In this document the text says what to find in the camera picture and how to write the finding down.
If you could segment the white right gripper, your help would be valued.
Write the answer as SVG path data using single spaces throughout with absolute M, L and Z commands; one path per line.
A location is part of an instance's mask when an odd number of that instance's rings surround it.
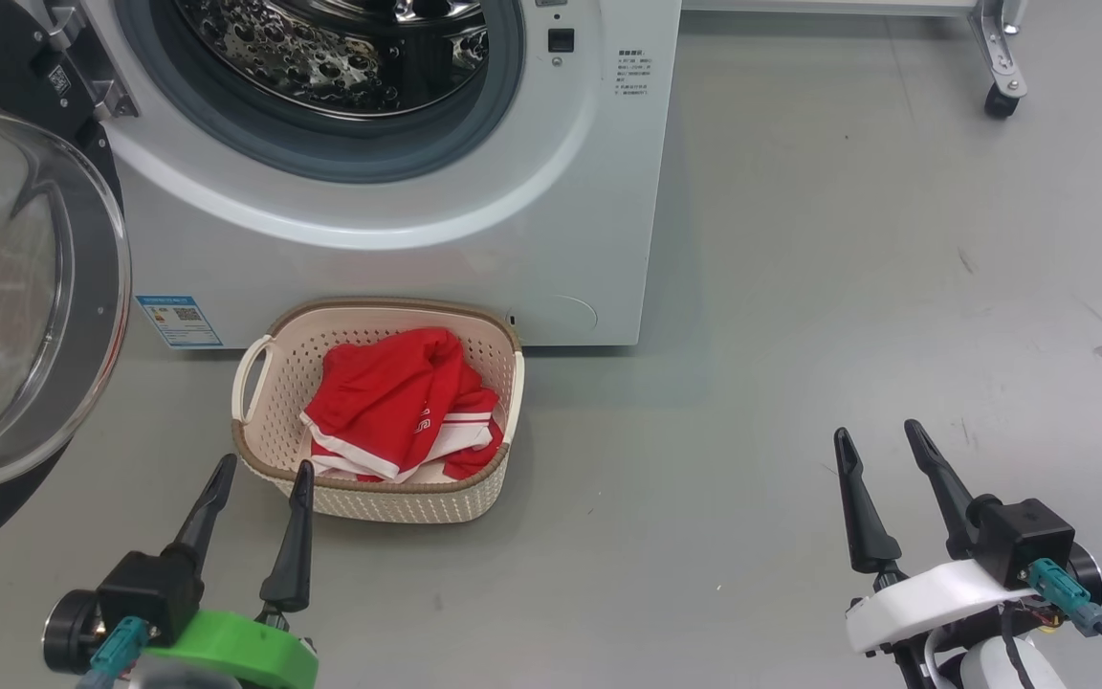
M 858 654 L 965 620 L 1004 601 L 1037 594 L 1036 589 L 1022 583 L 1007 589 L 976 560 L 963 560 L 985 555 L 987 548 L 980 543 L 980 523 L 991 507 L 1002 502 L 992 494 L 972 496 L 917 419 L 905 420 L 904 429 L 915 466 L 930 480 L 937 509 L 946 524 L 946 552 L 954 562 L 932 567 L 923 574 L 858 599 L 846 611 L 845 623 L 849 646 Z M 858 574 L 892 571 L 903 555 L 900 545 L 885 531 L 863 480 L 863 462 L 849 429 L 836 429 L 832 445 L 849 538 L 849 562 Z

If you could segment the blue energy label sticker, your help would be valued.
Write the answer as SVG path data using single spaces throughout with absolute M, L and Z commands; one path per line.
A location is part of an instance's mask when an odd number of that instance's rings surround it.
M 145 317 L 172 349 L 218 349 L 223 341 L 193 297 L 136 297 Z

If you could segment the red garment with white hem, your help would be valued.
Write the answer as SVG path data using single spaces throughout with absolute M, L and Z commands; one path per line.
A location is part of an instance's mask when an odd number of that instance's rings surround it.
M 328 349 L 300 422 L 365 474 L 397 478 L 425 461 L 450 415 L 489 420 L 498 402 L 453 332 L 419 329 Z

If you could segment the black cylindrical right gripper motor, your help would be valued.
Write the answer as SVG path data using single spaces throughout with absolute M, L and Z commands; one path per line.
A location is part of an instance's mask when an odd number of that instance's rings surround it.
M 1102 606 L 1102 571 L 1093 555 L 1080 543 L 1072 545 L 1067 562 L 1068 575 L 1083 586 L 1094 605 Z

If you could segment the stainless steel washing machine drum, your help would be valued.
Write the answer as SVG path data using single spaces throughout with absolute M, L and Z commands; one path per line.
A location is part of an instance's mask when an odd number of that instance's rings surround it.
M 487 62 L 480 0 L 172 0 L 259 91 L 345 121 L 419 112 Z

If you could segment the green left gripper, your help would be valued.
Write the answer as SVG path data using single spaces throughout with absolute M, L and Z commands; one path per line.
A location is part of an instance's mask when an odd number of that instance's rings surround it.
M 179 535 L 162 550 L 162 557 L 187 566 L 195 579 L 202 577 L 210 532 L 231 497 L 237 462 L 236 454 L 219 459 Z M 290 519 L 276 563 L 259 590 L 262 615 L 249 618 L 231 611 L 201 610 L 179 640 L 166 647 L 149 646 L 145 656 L 186 663 L 257 689 L 315 689 L 318 653 L 290 631 L 284 615 L 310 606 L 315 478 L 315 467 L 305 459 L 290 492 Z

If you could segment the black cylindrical left gripper motor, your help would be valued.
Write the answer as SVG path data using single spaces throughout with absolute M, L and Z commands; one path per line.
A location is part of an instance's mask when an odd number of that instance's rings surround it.
M 58 599 L 45 620 L 42 658 L 45 667 L 60 675 L 84 675 L 91 657 L 106 637 L 98 595 L 75 589 Z

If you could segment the cream perforated laundry basket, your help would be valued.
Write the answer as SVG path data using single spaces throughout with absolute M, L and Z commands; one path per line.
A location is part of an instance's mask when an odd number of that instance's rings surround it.
M 454 332 L 469 365 L 498 392 L 503 444 L 497 456 L 463 481 L 383 484 L 320 477 L 314 509 L 331 518 L 420 526 L 480 518 L 503 489 L 523 402 L 525 362 L 514 326 L 469 305 L 359 298 L 315 300 L 289 310 L 246 349 L 233 378 L 233 442 L 244 465 L 281 493 L 292 493 L 298 466 L 311 454 L 298 415 L 318 388 L 324 354 L 345 342 L 370 345 L 426 326 Z

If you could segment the grey partition frame with caster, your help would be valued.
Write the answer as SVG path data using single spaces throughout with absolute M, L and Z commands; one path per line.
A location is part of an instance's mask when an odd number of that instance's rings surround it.
M 993 79 L 983 109 L 994 121 L 1005 121 L 1015 114 L 1027 93 L 1009 44 L 1009 37 L 1022 29 L 1027 3 L 1028 0 L 974 0 L 966 13 Z

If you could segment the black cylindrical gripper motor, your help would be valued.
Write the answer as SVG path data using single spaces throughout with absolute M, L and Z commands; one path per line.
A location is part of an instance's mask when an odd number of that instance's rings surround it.
M 84 675 L 91 657 L 106 637 L 98 595 L 75 589 L 58 599 L 45 620 L 42 658 L 45 667 L 60 675 Z
M 1068 575 L 1083 586 L 1094 605 L 1102 606 L 1102 571 L 1093 555 L 1080 543 L 1072 545 L 1067 562 Z

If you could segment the white front-load washing machine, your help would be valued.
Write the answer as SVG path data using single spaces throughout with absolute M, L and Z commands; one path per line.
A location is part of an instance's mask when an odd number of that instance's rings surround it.
M 223 348 L 328 298 L 458 302 L 529 345 L 639 340 L 682 0 L 521 0 L 523 69 L 493 134 L 404 182 L 341 184 L 233 152 L 185 122 L 80 0 L 134 114 L 106 123 L 134 297 L 193 297 Z M 576 51 L 547 52 L 552 26 Z

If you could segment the washing machine round door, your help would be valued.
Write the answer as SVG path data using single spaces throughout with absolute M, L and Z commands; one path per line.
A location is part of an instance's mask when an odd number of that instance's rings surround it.
M 0 0 L 0 528 L 108 384 L 131 297 L 105 123 L 134 114 L 80 0 Z

